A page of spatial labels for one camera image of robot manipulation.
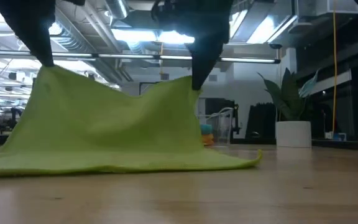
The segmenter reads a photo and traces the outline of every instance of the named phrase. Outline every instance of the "robotic arm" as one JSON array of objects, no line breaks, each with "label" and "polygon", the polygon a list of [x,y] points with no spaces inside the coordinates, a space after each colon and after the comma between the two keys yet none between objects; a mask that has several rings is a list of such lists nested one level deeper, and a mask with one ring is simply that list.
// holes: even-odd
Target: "robotic arm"
[{"label": "robotic arm", "polygon": [[[65,0],[83,6],[85,0]],[[163,30],[192,36],[187,45],[192,60],[194,90],[199,90],[229,41],[233,0],[156,0],[152,18]],[[16,36],[42,65],[53,66],[48,28],[55,22],[56,0],[0,0],[0,13]]]}]

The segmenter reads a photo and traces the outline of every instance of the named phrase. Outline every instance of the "clear plastic container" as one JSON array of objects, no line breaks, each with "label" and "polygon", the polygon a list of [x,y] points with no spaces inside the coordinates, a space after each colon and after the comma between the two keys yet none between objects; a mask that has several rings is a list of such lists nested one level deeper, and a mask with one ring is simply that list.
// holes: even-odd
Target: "clear plastic container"
[{"label": "clear plastic container", "polygon": [[198,115],[200,124],[209,124],[212,126],[215,146],[230,145],[232,118],[233,108],[223,108],[220,112],[210,115]]}]

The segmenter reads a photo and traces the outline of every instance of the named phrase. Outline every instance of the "orange object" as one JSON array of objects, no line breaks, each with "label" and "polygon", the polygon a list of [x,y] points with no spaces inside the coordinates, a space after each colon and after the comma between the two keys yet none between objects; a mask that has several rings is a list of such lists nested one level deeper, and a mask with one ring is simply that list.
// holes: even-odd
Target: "orange object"
[{"label": "orange object", "polygon": [[203,139],[204,146],[212,146],[214,144],[213,134],[203,134],[202,139]]}]

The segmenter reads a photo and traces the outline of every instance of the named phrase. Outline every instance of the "wooden tabletop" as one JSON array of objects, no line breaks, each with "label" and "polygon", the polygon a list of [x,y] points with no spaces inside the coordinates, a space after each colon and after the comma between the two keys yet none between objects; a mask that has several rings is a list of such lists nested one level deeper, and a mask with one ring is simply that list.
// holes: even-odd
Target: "wooden tabletop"
[{"label": "wooden tabletop", "polygon": [[358,151],[233,146],[255,169],[0,179],[0,224],[358,224]]}]

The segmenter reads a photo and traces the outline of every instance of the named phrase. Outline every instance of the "green microfiber towel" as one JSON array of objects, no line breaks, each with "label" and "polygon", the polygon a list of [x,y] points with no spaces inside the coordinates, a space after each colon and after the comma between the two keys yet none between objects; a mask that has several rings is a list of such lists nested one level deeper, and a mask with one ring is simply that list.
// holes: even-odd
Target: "green microfiber towel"
[{"label": "green microfiber towel", "polygon": [[212,125],[200,124],[201,134],[212,134]]},{"label": "green microfiber towel", "polygon": [[191,77],[131,97],[61,67],[42,67],[0,148],[0,176],[255,166],[261,154],[248,161],[203,148],[194,115],[198,95]]}]

